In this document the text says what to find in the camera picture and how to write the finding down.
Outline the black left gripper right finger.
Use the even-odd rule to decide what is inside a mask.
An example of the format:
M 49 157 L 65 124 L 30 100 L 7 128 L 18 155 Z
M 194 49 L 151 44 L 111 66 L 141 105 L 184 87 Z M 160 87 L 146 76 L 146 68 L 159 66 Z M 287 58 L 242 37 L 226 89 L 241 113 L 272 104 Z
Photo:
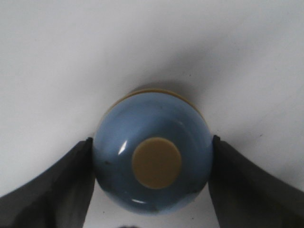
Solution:
M 218 136 L 209 193 L 221 228 L 302 228 L 304 193 L 259 168 Z

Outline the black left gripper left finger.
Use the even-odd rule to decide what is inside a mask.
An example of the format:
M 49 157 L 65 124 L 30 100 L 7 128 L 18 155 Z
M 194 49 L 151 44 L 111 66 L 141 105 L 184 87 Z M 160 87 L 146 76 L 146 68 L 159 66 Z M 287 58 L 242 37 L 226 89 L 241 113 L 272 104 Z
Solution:
M 93 194 L 93 139 L 0 199 L 2 228 L 81 228 Z

